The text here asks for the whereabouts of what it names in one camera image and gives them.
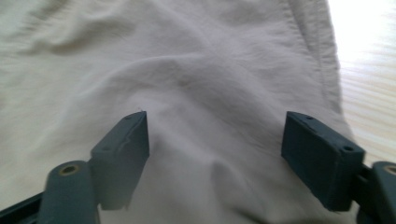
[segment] white fabric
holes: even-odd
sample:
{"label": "white fabric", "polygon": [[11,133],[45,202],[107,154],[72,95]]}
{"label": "white fabric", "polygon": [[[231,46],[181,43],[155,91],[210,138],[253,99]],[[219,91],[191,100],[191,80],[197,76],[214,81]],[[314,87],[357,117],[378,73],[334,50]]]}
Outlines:
{"label": "white fabric", "polygon": [[350,136],[325,1],[10,0],[0,22],[1,209],[145,110],[150,157],[103,223],[353,222],[280,157],[288,110]]}

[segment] screw hole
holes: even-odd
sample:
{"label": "screw hole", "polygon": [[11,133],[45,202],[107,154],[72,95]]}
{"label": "screw hole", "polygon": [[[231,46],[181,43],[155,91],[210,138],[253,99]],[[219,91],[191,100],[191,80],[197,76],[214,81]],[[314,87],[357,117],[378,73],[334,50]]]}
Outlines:
{"label": "screw hole", "polygon": [[353,147],[344,147],[345,151],[353,151]]}
{"label": "screw hole", "polygon": [[384,167],[384,169],[385,169],[386,171],[388,171],[388,173],[390,173],[390,174],[392,174],[392,175],[396,175],[396,166],[394,166],[394,165],[389,165],[389,166]]}
{"label": "screw hole", "polygon": [[64,168],[62,168],[59,171],[59,175],[72,175],[78,171],[78,166],[73,164],[73,165],[67,165]]}

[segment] wooden floor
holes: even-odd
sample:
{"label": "wooden floor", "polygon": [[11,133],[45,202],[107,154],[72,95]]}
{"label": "wooden floor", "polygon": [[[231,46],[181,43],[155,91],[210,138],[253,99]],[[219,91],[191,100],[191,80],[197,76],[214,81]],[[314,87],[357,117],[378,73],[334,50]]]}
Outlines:
{"label": "wooden floor", "polygon": [[396,162],[396,1],[329,0],[343,108],[366,163]]}

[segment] wrinkled cloth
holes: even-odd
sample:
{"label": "wrinkled cloth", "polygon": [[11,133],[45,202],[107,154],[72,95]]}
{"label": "wrinkled cloth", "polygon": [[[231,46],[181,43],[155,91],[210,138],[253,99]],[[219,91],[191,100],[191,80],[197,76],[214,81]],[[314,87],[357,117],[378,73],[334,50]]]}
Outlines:
{"label": "wrinkled cloth", "polygon": [[147,111],[140,182],[102,223],[353,223],[280,156],[287,111],[351,135],[326,1],[2,1],[0,22],[0,209]]}

